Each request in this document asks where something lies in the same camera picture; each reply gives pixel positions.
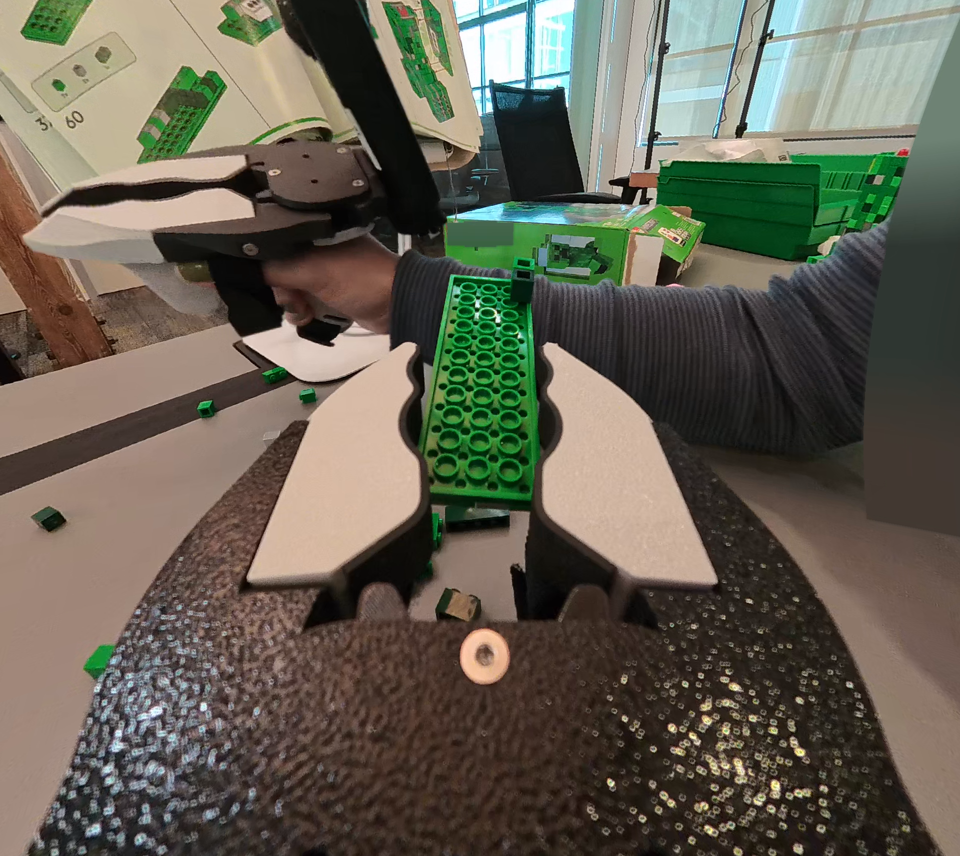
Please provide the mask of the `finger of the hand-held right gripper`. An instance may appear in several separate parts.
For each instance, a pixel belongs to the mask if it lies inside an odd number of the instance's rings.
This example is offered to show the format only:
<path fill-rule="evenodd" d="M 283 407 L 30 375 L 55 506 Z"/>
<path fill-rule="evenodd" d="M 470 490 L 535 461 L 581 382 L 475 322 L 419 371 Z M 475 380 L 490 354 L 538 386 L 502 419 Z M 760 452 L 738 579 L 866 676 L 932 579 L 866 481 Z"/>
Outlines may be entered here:
<path fill-rule="evenodd" d="M 24 234 L 37 253 L 117 264 L 235 254 L 260 231 L 254 202 L 226 187 L 104 186 L 63 198 Z"/>
<path fill-rule="evenodd" d="M 81 180 L 46 202 L 42 215 L 63 206 L 154 202 L 207 189 L 232 189 L 250 167 L 246 154 L 187 155 L 135 164 L 108 175 Z"/>

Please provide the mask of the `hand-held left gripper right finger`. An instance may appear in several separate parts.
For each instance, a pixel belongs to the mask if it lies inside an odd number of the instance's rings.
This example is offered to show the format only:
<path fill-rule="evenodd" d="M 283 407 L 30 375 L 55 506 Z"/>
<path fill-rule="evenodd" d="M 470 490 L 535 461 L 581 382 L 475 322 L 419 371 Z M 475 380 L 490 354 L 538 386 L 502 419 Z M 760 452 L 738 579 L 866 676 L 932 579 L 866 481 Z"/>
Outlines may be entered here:
<path fill-rule="evenodd" d="M 540 351 L 528 573 L 556 591 L 714 589 L 714 565 L 651 418 L 559 345 Z"/>

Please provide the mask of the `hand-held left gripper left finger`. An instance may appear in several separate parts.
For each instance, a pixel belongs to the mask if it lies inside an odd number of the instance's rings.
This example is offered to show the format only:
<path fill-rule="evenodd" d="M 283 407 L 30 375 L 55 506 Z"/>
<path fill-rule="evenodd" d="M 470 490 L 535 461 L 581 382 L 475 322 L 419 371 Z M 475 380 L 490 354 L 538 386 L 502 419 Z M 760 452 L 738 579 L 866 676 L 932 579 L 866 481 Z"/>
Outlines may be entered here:
<path fill-rule="evenodd" d="M 433 551 L 426 460 L 417 448 L 423 364 L 392 350 L 318 406 L 246 574 L 254 588 L 411 590 Z"/>

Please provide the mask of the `green studded base plate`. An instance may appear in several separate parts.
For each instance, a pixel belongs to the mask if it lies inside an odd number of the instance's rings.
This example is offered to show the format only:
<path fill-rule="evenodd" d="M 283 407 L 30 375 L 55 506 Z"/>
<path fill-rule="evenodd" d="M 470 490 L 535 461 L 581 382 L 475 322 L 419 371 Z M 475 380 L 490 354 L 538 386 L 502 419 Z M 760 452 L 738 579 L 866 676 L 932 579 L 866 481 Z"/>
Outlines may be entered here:
<path fill-rule="evenodd" d="M 530 305 L 511 282 L 450 277 L 420 435 L 432 501 L 527 511 L 539 461 Z"/>

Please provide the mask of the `building instruction booklet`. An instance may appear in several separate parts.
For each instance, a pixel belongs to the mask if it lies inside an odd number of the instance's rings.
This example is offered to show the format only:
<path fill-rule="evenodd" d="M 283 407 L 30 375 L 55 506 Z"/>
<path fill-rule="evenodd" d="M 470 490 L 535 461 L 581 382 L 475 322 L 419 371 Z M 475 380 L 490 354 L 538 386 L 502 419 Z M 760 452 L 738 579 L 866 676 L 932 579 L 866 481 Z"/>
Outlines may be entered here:
<path fill-rule="evenodd" d="M 452 0 L 366 7 L 415 134 L 479 150 Z M 308 128 L 358 137 L 278 0 L 1 0 L 1 70 L 2 119 L 55 190 Z"/>

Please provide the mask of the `person's right forearm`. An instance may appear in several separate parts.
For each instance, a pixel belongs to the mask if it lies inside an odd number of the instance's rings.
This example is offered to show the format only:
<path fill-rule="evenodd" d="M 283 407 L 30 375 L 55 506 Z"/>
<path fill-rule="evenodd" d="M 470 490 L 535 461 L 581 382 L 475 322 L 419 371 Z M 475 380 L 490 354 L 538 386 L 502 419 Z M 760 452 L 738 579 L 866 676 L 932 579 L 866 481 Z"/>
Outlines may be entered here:
<path fill-rule="evenodd" d="M 891 226 L 840 237 L 825 260 L 773 276 L 766 290 L 539 277 L 534 339 L 693 444 L 810 456 L 858 443 Z"/>

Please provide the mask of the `grey desk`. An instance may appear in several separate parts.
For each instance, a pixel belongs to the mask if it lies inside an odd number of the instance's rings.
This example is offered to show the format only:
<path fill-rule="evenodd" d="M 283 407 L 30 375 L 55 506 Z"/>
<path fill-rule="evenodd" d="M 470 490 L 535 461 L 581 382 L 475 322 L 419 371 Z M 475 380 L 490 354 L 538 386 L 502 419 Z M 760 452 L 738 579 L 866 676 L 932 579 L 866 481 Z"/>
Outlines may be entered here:
<path fill-rule="evenodd" d="M 176 397 L 196 341 L 3 391 L 3 457 Z M 646 592 L 655 628 L 508 622 L 523 514 L 448 538 L 413 619 L 322 625 L 245 586 L 309 413 L 2 494 L 2 854 L 958 854 L 958 538 L 869 520 L 853 455 L 661 430 L 721 586 Z"/>

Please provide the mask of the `person's right hand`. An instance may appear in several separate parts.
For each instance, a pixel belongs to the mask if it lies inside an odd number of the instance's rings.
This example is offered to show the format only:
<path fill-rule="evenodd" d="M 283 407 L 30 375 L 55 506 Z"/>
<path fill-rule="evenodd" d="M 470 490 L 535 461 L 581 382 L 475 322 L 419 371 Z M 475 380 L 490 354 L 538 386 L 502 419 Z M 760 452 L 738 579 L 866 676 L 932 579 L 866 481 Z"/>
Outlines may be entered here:
<path fill-rule="evenodd" d="M 313 248 L 262 265 L 265 282 L 294 327 L 303 327 L 317 308 L 366 330 L 386 335 L 394 278 L 401 257 L 370 236 Z"/>

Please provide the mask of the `long dark green brick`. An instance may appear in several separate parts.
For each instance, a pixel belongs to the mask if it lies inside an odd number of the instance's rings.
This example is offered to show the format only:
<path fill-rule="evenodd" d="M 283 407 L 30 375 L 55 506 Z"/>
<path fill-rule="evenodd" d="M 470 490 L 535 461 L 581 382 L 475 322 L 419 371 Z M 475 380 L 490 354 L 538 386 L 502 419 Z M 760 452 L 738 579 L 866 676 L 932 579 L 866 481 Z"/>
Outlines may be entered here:
<path fill-rule="evenodd" d="M 444 526 L 448 533 L 508 528 L 510 517 L 509 510 L 498 508 L 447 506 L 444 514 Z"/>

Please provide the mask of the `black tape strip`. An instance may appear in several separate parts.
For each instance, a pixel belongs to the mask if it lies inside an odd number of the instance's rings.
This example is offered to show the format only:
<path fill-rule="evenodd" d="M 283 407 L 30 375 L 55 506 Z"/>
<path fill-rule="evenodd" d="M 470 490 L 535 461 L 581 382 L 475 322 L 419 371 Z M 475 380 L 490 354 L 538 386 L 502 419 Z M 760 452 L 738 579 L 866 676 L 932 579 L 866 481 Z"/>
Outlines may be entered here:
<path fill-rule="evenodd" d="M 221 411 L 293 382 L 295 379 L 290 374 L 267 382 L 262 371 L 253 370 L 6 455 L 1 460 L 1 494 L 20 490 L 201 419 L 198 407 L 204 402 L 211 401 L 215 409 Z"/>

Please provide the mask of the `green cardboard set box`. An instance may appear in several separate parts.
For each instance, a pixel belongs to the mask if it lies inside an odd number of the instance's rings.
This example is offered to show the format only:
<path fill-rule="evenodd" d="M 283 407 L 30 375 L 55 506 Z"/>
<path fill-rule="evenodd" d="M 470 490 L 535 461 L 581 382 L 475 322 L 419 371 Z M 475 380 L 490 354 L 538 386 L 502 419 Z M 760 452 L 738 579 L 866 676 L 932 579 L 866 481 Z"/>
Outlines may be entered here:
<path fill-rule="evenodd" d="M 655 203 L 507 202 L 448 219 L 444 247 L 466 265 L 595 285 L 670 285 L 689 267 L 706 224 Z"/>

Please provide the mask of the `white crumpled bag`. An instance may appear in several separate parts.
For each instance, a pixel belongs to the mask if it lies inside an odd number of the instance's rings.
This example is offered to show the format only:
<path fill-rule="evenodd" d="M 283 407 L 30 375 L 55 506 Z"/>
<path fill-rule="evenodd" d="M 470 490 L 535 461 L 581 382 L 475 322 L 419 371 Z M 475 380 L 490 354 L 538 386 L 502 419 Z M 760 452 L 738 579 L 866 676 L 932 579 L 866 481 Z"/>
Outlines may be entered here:
<path fill-rule="evenodd" d="M 780 138 L 755 138 L 748 134 L 732 139 L 704 137 L 681 141 L 671 161 L 787 163 L 790 154 Z"/>

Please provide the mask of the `black tripod stand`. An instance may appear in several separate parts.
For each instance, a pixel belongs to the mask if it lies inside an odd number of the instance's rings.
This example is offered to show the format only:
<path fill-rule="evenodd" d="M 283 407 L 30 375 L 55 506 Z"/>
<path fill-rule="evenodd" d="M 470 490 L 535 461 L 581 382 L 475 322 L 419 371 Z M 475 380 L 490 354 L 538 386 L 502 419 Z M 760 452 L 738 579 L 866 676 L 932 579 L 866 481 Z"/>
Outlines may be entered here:
<path fill-rule="evenodd" d="M 645 157 L 643 169 L 651 169 L 653 151 L 657 140 L 660 139 L 657 128 L 659 101 L 663 83 L 664 60 L 669 50 L 667 28 L 671 0 L 656 0 L 654 9 L 654 49 L 651 57 L 650 76 L 646 88 L 645 109 L 647 118 L 647 134 L 644 143 Z"/>
<path fill-rule="evenodd" d="M 729 62 L 726 67 L 726 76 L 723 84 L 721 100 L 718 106 L 716 121 L 712 130 L 712 137 L 719 138 L 728 118 L 730 97 L 735 94 L 741 82 L 740 70 L 744 58 L 752 53 L 749 79 L 746 91 L 742 98 L 739 117 L 734 127 L 735 138 L 743 137 L 749 127 L 749 112 L 752 98 L 757 88 L 757 82 L 762 67 L 762 59 L 768 44 L 774 39 L 775 28 L 772 26 L 773 15 L 777 0 L 761 0 L 756 8 L 749 13 L 751 0 L 741 0 L 738 13 L 737 27 L 734 33 L 733 44 L 730 48 Z"/>

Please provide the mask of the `green pixel block model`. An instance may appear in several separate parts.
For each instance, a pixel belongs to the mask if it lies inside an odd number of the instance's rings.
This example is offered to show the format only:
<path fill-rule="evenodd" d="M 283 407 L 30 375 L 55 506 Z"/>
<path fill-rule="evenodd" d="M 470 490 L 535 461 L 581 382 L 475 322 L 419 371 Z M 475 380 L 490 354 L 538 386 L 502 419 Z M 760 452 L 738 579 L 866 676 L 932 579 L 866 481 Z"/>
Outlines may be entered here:
<path fill-rule="evenodd" d="M 860 233 L 882 225 L 892 214 L 905 174 L 910 150 L 876 154 L 859 184 L 859 196 L 852 215 L 841 224 L 839 232 L 822 242 L 816 254 L 807 257 L 808 264 L 825 260 L 841 236 Z"/>

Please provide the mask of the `wooden support post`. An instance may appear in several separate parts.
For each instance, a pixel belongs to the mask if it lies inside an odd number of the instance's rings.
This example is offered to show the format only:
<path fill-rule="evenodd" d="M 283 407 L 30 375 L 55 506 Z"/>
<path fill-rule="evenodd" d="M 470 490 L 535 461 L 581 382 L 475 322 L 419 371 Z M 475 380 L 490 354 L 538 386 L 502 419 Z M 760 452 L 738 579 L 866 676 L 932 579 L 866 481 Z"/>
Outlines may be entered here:
<path fill-rule="evenodd" d="M 30 250 L 25 234 L 39 212 L 1 152 L 1 266 L 31 322 L 63 367 L 112 356 L 114 349 L 61 260 Z"/>

